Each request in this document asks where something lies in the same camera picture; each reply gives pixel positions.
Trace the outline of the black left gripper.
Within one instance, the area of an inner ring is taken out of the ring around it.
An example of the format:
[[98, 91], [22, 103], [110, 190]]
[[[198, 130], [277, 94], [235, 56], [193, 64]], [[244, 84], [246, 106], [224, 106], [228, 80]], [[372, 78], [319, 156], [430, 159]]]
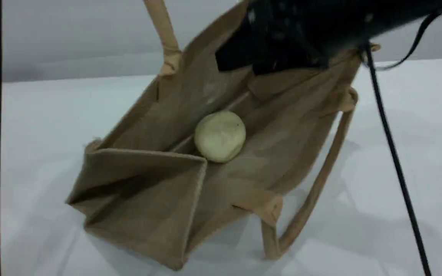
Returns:
[[217, 69], [252, 65], [256, 74], [328, 68], [330, 58], [363, 41], [358, 0], [253, 0], [240, 26], [215, 52]]

